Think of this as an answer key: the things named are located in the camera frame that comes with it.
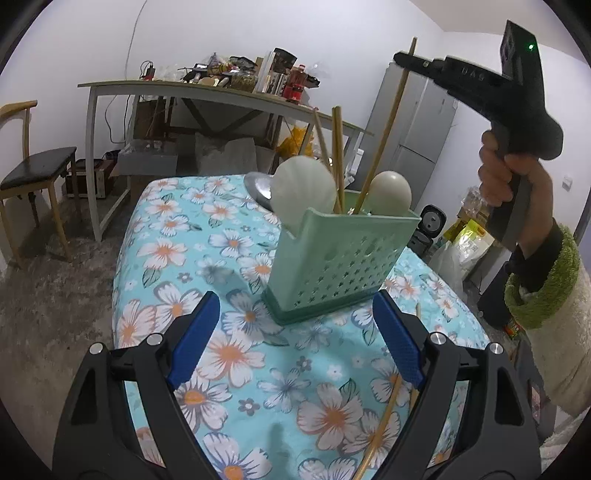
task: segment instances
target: desk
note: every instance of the desk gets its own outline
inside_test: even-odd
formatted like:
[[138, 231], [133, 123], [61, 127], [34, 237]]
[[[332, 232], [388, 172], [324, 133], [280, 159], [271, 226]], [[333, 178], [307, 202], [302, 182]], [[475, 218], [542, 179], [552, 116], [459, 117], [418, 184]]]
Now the desk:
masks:
[[[113, 214], [130, 192], [128, 179], [127, 189], [121, 194], [121, 197], [119, 197], [105, 217], [102, 220], [99, 219], [99, 212], [96, 206], [95, 177], [93, 174], [96, 102], [98, 97], [102, 95], [151, 95], [165, 98], [175, 97], [205, 100], [208, 102], [225, 103], [261, 112], [273, 113], [282, 117], [294, 118], [295, 120], [308, 123], [303, 147], [305, 147], [310, 139], [314, 124], [313, 110], [311, 108], [303, 105], [294, 105], [293, 103], [281, 100], [277, 96], [262, 93], [248, 93], [227, 88], [207, 87], [181, 82], [147, 82], [144, 80], [113, 80], [108, 82], [81, 83], [78, 87], [90, 88], [86, 115], [86, 185], [88, 190], [88, 204], [90, 219], [92, 221], [92, 230], [97, 242], [101, 241], [102, 234], [109, 225]], [[135, 109], [132, 112], [132, 118], [134, 118], [134, 116]], [[330, 115], [319, 112], [319, 117], [323, 128], [332, 129], [332, 117]], [[350, 160], [353, 160], [355, 151], [361, 141], [361, 133], [365, 133], [361, 127], [348, 122], [343, 122], [343, 134], [348, 137], [345, 145], [345, 165]]]
[[[311, 478], [299, 473], [313, 462], [321, 470], [318, 478], [350, 479], [321, 473], [338, 464], [350, 473], [359, 464], [386, 408], [396, 367], [371, 300], [286, 327], [273, 321], [261, 293], [279, 231], [277, 217], [246, 193], [243, 176], [152, 182], [135, 207], [117, 262], [114, 344], [139, 344], [214, 291], [220, 321], [193, 378], [175, 392], [201, 448], [210, 458], [248, 456], [250, 468], [259, 469], [257, 476], [233, 478]], [[428, 331], [443, 332], [458, 345], [488, 344], [470, 310], [408, 248], [384, 288], [404, 312], [414, 313], [420, 302]], [[397, 397], [365, 479], [375, 474], [408, 418], [409, 386]], [[160, 463], [137, 386], [125, 387], [144, 456]], [[456, 385], [434, 460], [450, 452], [466, 388], [466, 382]], [[347, 407], [336, 417], [342, 423], [329, 431], [321, 419], [335, 401]], [[222, 450], [212, 450], [214, 440]]]

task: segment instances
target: white plastic bag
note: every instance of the white plastic bag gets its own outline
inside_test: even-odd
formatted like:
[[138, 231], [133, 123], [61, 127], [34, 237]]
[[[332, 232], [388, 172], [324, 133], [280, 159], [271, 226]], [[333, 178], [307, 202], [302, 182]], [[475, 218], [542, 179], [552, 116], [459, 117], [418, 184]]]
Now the white plastic bag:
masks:
[[459, 252], [451, 242], [446, 242], [433, 254], [429, 267], [463, 300], [464, 288]]

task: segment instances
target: white shell-shaped object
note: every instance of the white shell-shaped object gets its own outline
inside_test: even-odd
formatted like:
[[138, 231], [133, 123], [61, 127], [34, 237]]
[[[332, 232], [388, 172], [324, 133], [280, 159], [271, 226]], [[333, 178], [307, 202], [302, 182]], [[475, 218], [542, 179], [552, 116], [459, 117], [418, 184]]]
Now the white shell-shaped object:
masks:
[[296, 235], [308, 207], [321, 213], [333, 211], [336, 186], [328, 169], [303, 155], [291, 157], [271, 179], [271, 206], [281, 223]]

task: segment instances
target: human hand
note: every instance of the human hand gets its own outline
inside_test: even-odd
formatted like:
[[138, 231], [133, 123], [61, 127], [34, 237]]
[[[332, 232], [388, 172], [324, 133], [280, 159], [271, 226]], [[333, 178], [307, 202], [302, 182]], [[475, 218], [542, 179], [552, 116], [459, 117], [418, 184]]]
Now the human hand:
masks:
[[505, 160], [496, 156], [498, 143], [491, 131], [482, 134], [478, 169], [480, 193], [492, 207], [499, 207], [503, 202], [510, 202], [513, 192], [509, 188], [512, 174], [527, 176], [531, 183], [530, 207], [525, 217], [523, 230], [518, 244], [525, 258], [532, 256], [544, 242], [553, 225], [552, 179], [537, 158], [527, 154], [508, 154]]

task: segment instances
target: snack package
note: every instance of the snack package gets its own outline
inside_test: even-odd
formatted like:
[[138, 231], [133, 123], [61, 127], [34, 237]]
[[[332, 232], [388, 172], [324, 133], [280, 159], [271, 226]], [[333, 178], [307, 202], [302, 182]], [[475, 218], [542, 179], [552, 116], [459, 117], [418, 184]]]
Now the snack package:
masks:
[[[279, 156], [283, 158], [283, 160], [287, 160], [298, 154], [300, 151], [300, 145], [304, 141], [304, 135], [306, 134], [305, 128], [294, 127], [291, 129], [291, 135], [287, 137], [281, 145], [277, 147], [277, 153]], [[310, 136], [310, 141], [306, 145], [306, 150], [304, 151], [304, 155], [311, 157], [312, 153], [312, 138], [314, 134]]]

